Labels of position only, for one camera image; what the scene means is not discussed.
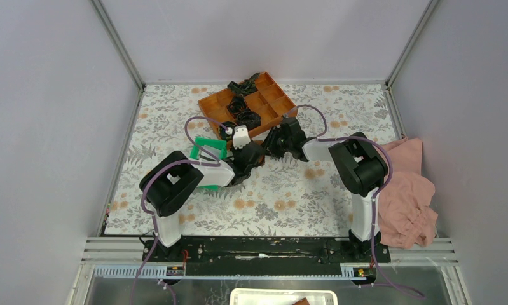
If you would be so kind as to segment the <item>green plastic card box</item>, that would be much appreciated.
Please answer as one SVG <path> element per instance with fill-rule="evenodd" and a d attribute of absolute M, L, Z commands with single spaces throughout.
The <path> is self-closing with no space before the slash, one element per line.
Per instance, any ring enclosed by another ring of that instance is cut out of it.
<path fill-rule="evenodd" d="M 190 138 L 193 145 L 187 164 L 194 167 L 221 168 L 222 159 L 226 157 L 227 148 L 223 140 L 197 137 Z"/>

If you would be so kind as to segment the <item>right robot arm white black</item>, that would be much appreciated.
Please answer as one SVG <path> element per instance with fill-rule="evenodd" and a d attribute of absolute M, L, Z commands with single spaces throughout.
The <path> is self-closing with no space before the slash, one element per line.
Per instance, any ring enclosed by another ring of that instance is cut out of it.
<path fill-rule="evenodd" d="M 364 262 L 374 253 L 372 240 L 378 233 L 377 194 L 389 174 L 389 166 L 379 154 L 375 142 L 362 132 L 347 137 L 307 137 L 296 118 L 285 118 L 273 127 L 262 146 L 268 155 L 282 158 L 289 153 L 303 162 L 330 161 L 344 187 L 352 194 L 354 222 L 349 254 Z"/>

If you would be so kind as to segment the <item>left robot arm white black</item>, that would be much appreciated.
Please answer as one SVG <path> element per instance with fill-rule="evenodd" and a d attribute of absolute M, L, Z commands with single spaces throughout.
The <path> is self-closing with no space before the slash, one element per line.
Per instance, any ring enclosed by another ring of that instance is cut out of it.
<path fill-rule="evenodd" d="M 236 127 L 233 152 L 228 158 L 205 161 L 174 151 L 142 180 L 141 208 L 152 217 L 159 241 L 157 253 L 166 261 L 181 254 L 181 226 L 178 211 L 200 186 L 230 187 L 248 179 L 251 171 L 264 164 L 265 149 Z"/>

